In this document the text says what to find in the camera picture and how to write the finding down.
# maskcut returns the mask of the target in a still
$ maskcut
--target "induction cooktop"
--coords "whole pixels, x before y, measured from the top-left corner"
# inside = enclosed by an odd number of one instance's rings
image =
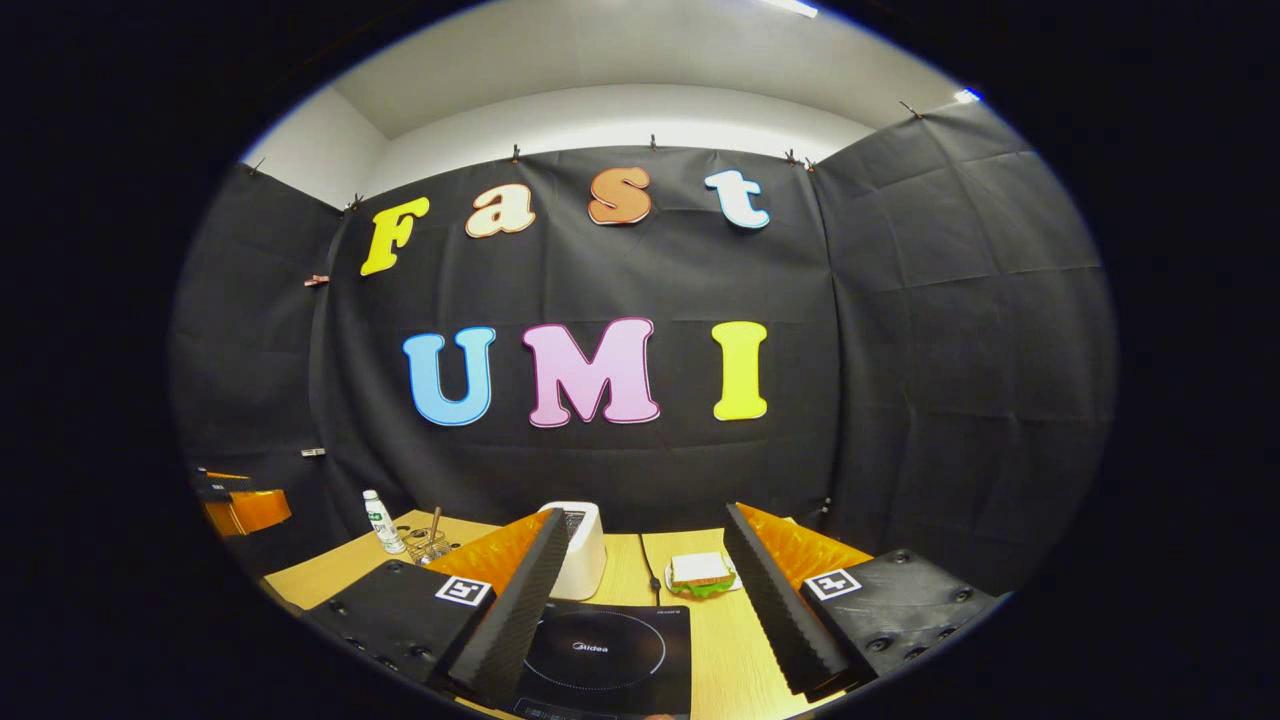
[[[687,720],[689,609],[548,602],[507,708],[530,720]]]

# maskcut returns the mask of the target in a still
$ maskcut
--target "water bottle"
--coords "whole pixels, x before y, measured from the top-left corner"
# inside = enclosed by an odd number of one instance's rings
[[[365,491],[365,511],[369,512],[369,521],[374,525],[378,539],[383,542],[383,550],[392,555],[404,552],[404,541],[401,539],[399,532],[396,530],[392,514],[387,511],[383,501],[378,500],[378,491]]]

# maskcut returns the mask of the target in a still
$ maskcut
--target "letter u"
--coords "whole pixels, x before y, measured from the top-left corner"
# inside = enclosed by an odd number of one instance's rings
[[[417,411],[436,425],[467,425],[489,411],[492,387],[489,383],[489,345],[498,337],[493,328],[466,328],[453,336],[462,348],[467,368],[467,395],[452,401],[440,388],[440,350],[444,337],[434,333],[417,334],[404,341],[408,355],[408,382]]]

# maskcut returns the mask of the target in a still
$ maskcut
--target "wire basket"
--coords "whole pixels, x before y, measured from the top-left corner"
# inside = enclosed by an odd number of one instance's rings
[[[449,541],[444,537],[443,530],[436,530],[434,541],[429,539],[430,536],[430,528],[410,530],[404,536],[404,544],[408,546],[408,556],[413,559],[415,565],[426,565],[453,552],[453,547],[449,546]]]

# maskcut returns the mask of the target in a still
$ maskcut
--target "power cord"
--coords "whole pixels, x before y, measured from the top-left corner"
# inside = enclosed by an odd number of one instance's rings
[[[649,571],[649,588],[653,589],[653,606],[662,607],[662,583],[653,574],[653,565],[649,565],[649,551],[644,547],[644,533],[636,533],[640,538],[640,553],[644,555],[644,569]]]

